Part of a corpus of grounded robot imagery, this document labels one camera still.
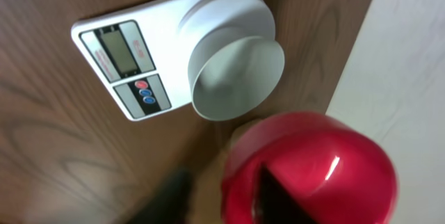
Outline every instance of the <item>brown wooden surface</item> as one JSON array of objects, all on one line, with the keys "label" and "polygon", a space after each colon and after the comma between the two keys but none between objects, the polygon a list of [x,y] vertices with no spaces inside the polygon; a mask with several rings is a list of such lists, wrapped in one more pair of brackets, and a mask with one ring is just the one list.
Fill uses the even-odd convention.
[{"label": "brown wooden surface", "polygon": [[80,19],[150,0],[0,0],[0,222],[118,223],[180,165],[198,178],[192,223],[219,220],[220,150],[255,117],[324,112],[371,0],[265,0],[282,80],[248,115],[191,108],[128,121],[70,39]]}]

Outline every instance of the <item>button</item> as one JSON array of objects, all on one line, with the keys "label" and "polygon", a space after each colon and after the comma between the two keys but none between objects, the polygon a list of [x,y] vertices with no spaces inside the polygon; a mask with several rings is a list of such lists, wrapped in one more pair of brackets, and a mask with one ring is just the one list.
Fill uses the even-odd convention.
[{"label": "button", "polygon": [[139,90],[139,95],[152,96],[153,92],[150,89],[141,89],[141,90]]},{"label": "button", "polygon": [[155,104],[156,103],[156,99],[154,99],[151,96],[145,96],[143,101],[147,104]]},{"label": "button", "polygon": [[137,81],[134,83],[134,85],[140,89],[148,88],[148,83],[146,81]]}]

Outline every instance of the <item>red button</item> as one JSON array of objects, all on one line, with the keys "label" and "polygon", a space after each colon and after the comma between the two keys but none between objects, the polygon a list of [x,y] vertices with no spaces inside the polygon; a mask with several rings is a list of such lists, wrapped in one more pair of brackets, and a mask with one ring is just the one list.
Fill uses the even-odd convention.
[{"label": "red button", "polygon": [[146,89],[148,88],[148,83],[146,81],[137,81],[134,83],[137,88]]}]

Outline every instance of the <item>blue button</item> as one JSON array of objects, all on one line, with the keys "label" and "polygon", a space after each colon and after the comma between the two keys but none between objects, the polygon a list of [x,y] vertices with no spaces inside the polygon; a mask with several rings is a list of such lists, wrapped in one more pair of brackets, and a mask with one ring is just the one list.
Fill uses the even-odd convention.
[{"label": "blue button", "polygon": [[153,92],[150,89],[141,89],[141,90],[139,90],[139,95],[152,96]]},{"label": "blue button", "polygon": [[147,104],[155,104],[156,103],[156,99],[154,99],[151,96],[145,96],[143,101]]}]

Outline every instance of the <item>wooden table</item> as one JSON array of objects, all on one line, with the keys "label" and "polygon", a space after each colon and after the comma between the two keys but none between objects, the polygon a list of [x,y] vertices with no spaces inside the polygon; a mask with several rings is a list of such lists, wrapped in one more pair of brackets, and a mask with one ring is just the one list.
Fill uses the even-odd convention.
[{"label": "wooden table", "polygon": [[265,0],[286,53],[257,109],[207,122],[191,106],[128,121],[70,28],[150,0],[0,0],[0,221],[119,223],[178,166],[197,177],[192,223],[219,220],[221,149],[248,120],[325,112],[371,0]]}]

